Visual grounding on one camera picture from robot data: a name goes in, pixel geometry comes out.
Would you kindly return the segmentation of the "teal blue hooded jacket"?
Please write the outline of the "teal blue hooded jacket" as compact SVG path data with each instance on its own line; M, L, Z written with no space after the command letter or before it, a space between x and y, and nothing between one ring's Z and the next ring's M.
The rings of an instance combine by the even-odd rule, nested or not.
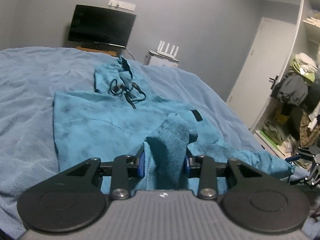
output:
M112 161L145 151L145 176L135 190L189 189L186 151L225 163L236 158L278 179L294 166L263 150L226 103L195 74L146 67L107 55L63 57L54 95L54 140L61 170L88 158Z

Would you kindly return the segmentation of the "white bedroom door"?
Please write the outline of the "white bedroom door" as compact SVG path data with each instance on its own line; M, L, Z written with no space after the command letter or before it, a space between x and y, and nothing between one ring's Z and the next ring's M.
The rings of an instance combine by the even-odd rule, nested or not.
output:
M268 104L271 87L289 57L296 25L262 18L251 49L226 101L250 130Z

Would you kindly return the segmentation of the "light green folded clothes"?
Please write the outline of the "light green folded clothes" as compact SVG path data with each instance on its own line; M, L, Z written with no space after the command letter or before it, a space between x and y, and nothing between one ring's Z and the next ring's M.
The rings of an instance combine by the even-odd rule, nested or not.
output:
M307 83L314 83L316 79L317 66L311 57L304 53L296 54L290 62L290 67L297 74L301 75Z

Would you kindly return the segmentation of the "dark grey hanging garment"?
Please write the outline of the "dark grey hanging garment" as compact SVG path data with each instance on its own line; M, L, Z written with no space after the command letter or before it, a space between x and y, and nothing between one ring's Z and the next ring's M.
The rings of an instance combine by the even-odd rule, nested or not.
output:
M299 106L308 95L308 85L301 75L287 74L275 85L271 97L280 103Z

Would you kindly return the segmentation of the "light blue bed blanket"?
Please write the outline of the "light blue bed blanket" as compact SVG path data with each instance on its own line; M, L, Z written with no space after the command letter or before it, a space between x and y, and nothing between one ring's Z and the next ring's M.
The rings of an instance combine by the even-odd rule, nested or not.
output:
M96 66L114 57L71 48L28 47L1 51L1 237L17 239L24 226L16 210L24 189L59 169L53 139L55 91L93 90ZM257 141L226 103L198 76L131 62L155 92L204 114L225 141L257 151Z

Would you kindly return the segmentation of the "wooden tv stand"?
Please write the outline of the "wooden tv stand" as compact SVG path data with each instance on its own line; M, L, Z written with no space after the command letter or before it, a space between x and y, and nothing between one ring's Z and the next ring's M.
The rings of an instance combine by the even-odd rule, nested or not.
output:
M116 51L112 51L112 50L92 49L92 48L85 48L85 47L82 47L82 46L76 46L76 49L80 50L80 51L86 51L86 52L92 52L92 53L104 53L104 54L111 55L111 56L114 56L114 57L118 56L117 52Z

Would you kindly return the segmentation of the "white small cabinet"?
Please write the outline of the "white small cabinet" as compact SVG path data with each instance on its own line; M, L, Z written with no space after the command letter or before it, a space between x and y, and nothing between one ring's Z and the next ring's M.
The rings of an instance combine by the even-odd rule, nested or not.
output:
M178 68L179 61L175 58L168 57L167 55L162 55L156 51L149 50L144 58L144 65L151 66L167 66Z

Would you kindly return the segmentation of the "white wifi router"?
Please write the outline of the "white wifi router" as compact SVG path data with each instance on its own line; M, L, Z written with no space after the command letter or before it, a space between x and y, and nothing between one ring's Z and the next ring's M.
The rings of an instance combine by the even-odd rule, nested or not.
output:
M167 43L163 40L160 40L158 47L157 47L157 54L162 55L164 57L168 57L171 59L176 59L176 56L179 51L179 46L175 44Z

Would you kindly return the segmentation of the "black flat screen television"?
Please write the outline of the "black flat screen television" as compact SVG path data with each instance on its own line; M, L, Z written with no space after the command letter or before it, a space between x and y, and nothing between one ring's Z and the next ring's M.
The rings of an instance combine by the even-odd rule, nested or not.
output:
M68 40L125 48L135 19L136 15L129 12L77 4L69 28Z

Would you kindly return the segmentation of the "white wall power strip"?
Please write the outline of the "white wall power strip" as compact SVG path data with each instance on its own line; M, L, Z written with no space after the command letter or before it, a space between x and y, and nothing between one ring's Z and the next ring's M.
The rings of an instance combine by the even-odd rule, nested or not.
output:
M118 1L118 0L109 0L108 6L119 8L119 9L124 9L124 10L128 10L128 11L134 11L136 8L135 4L123 2L123 1Z

